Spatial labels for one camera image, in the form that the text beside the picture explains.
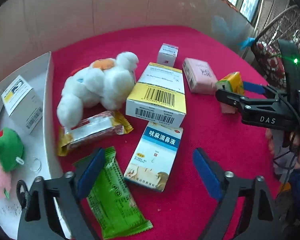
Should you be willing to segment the person's right hand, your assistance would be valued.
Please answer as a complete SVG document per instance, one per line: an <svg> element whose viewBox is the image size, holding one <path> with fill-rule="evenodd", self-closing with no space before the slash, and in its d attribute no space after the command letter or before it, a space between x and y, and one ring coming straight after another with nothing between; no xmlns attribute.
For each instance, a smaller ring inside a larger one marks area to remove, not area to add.
<svg viewBox="0 0 300 240"><path fill-rule="evenodd" d="M268 129L268 128L266 129L265 136L266 136L266 139L268 140L268 148L270 150L270 153L272 155L274 155L275 154L275 144L273 142L273 135L272 135L271 129ZM300 146L300 135L299 134L297 134L294 137L293 145L294 146ZM299 151L299 155L297 156L297 161L296 161L296 164L295 164L295 168L300 169L300 151Z"/></svg>

